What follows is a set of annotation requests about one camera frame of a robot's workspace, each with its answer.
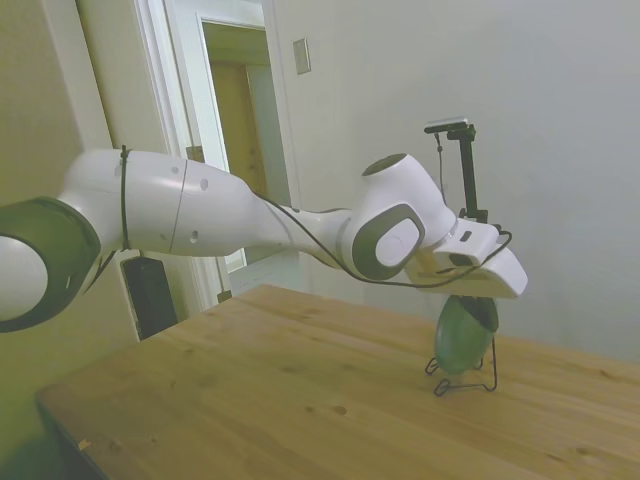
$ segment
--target green object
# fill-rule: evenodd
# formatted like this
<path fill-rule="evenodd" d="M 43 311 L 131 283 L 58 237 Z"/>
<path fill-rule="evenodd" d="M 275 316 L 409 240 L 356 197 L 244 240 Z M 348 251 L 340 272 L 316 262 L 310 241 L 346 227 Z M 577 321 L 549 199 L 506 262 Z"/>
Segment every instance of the green object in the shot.
<path fill-rule="evenodd" d="M 454 375 L 476 367 L 497 329 L 498 310 L 494 299 L 449 297 L 436 330 L 438 365 Z"/>
<path fill-rule="evenodd" d="M 76 210 L 54 198 L 0 207 L 0 236 L 29 245 L 47 268 L 47 289 L 29 312 L 0 322 L 0 333 L 32 327 L 64 310 L 100 254 L 100 239 Z"/>

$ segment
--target doorway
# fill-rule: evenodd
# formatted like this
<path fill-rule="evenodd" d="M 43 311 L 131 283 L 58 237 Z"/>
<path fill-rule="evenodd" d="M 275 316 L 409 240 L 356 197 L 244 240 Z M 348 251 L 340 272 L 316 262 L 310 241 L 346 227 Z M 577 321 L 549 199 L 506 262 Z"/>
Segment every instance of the doorway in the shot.
<path fill-rule="evenodd" d="M 134 3 L 172 153 L 235 173 L 280 204 L 299 202 L 273 0 Z M 192 264 L 202 310 L 265 283 L 310 288 L 309 260 L 291 250 L 248 248 Z"/>
<path fill-rule="evenodd" d="M 229 171 L 254 192 L 290 206 L 264 29 L 203 22 Z M 248 247 L 225 259 L 229 273 L 281 250 Z"/>

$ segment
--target floor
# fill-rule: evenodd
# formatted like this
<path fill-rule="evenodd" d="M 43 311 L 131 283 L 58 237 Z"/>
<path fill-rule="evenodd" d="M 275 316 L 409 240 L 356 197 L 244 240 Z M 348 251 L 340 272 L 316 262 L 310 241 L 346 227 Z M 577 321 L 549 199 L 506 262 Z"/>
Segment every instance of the floor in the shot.
<path fill-rule="evenodd" d="M 240 295 L 258 285 L 271 284 L 304 291 L 304 274 L 299 254 L 283 251 L 239 268 L 229 274 L 231 292 Z"/>

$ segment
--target black cable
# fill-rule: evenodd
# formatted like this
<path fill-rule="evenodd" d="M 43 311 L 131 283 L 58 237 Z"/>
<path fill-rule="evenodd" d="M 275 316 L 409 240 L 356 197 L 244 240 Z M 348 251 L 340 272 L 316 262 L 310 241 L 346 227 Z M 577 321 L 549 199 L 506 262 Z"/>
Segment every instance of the black cable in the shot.
<path fill-rule="evenodd" d="M 122 153 L 120 159 L 122 163 L 122 176 L 120 177 L 120 216 L 122 218 L 122 235 L 124 241 L 122 242 L 122 251 L 130 250 L 131 244 L 129 243 L 129 229 L 127 227 L 127 204 L 126 204 L 126 188 L 127 188 L 127 159 L 131 150 L 127 150 L 127 147 L 122 146 Z"/>
<path fill-rule="evenodd" d="M 447 197 L 444 195 L 444 184 L 442 181 L 442 145 L 440 144 L 440 135 L 438 133 L 435 134 L 436 142 L 438 142 L 438 157 L 440 158 L 440 193 L 442 194 L 442 200 L 444 204 L 447 205 Z"/>
<path fill-rule="evenodd" d="M 386 281 L 381 281 L 381 280 L 370 280 L 368 278 L 365 277 L 361 277 L 360 275 L 357 275 L 355 273 L 353 273 L 351 271 L 351 269 L 349 269 L 349 267 L 347 267 L 347 265 L 345 265 L 345 263 L 340 260 L 338 257 L 336 257 L 327 247 L 325 247 L 322 242 L 320 240 L 318 240 L 313 233 L 311 233 L 309 231 L 309 229 L 307 229 L 307 227 L 305 227 L 302 222 L 300 222 L 296 217 L 294 217 L 291 213 L 287 212 L 282 206 L 278 205 L 276 202 L 274 202 L 273 200 L 270 200 L 266 197 L 263 197 L 262 195 L 255 193 L 254 194 L 261 198 L 262 200 L 264 200 L 265 202 L 267 202 L 268 204 L 270 204 L 271 206 L 275 207 L 277 210 L 279 210 L 281 213 L 283 213 L 284 215 L 286 215 L 291 221 L 293 221 L 298 227 L 300 227 L 300 229 L 307 234 L 307 236 L 309 238 L 311 238 L 311 240 L 313 240 L 315 242 L 316 245 L 318 245 L 323 251 L 324 253 L 326 253 L 331 260 L 333 260 L 342 270 L 344 270 L 344 272 L 349 275 L 352 278 L 355 278 L 356 280 L 359 280 L 361 282 L 364 283 L 371 283 L 374 285 L 391 285 L 394 287 L 412 287 L 412 288 L 439 288 L 439 287 L 443 287 L 445 285 L 449 285 L 450 283 L 455 282 L 456 280 L 460 280 L 463 277 L 466 277 L 467 275 L 469 275 L 470 273 L 476 271 L 477 269 L 479 269 L 482 265 L 484 265 L 485 263 L 487 263 L 489 260 L 491 260 L 493 257 L 495 257 L 497 254 L 499 254 L 502 250 L 504 250 L 505 248 L 507 248 L 507 245 L 509 245 L 509 243 L 511 242 L 512 238 L 513 238 L 513 234 L 507 230 L 500 230 L 499 234 L 500 235 L 506 235 L 507 236 L 507 240 L 500 245 L 494 252 L 490 253 L 487 258 L 485 259 L 484 262 L 482 262 L 480 265 L 475 265 L 471 268 L 469 268 L 468 270 L 465 270 L 464 272 L 462 272 L 459 275 L 456 275 L 454 277 L 451 277 L 447 280 L 444 280 L 442 282 L 438 282 L 438 283 L 430 283 L 430 284 L 418 284 L 418 283 L 406 283 L 406 282 L 386 282 Z"/>

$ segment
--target black bracket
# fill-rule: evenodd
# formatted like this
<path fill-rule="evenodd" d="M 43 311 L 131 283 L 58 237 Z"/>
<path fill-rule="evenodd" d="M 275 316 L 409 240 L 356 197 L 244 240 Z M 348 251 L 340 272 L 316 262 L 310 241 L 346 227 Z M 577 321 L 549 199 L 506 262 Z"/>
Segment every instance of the black bracket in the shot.
<path fill-rule="evenodd" d="M 478 210 L 478 197 L 476 195 L 476 175 L 473 168 L 473 150 L 471 143 L 476 139 L 476 127 L 469 124 L 466 128 L 447 132 L 449 140 L 460 142 L 460 159 L 462 160 L 462 180 L 464 181 L 464 197 L 466 208 L 460 210 L 461 218 L 471 218 L 478 223 L 489 221 L 487 210 Z"/>

